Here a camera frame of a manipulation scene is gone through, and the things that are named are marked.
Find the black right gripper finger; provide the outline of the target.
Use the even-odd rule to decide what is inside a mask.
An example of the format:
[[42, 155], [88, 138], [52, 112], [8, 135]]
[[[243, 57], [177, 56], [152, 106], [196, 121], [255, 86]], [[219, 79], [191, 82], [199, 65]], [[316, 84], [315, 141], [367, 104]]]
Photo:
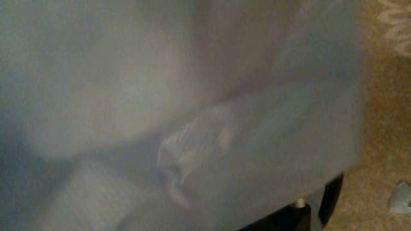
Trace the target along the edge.
[[343, 173], [325, 185], [320, 209], [317, 213], [321, 225], [327, 225], [329, 218], [332, 216], [337, 199], [340, 196], [341, 187], [343, 187]]

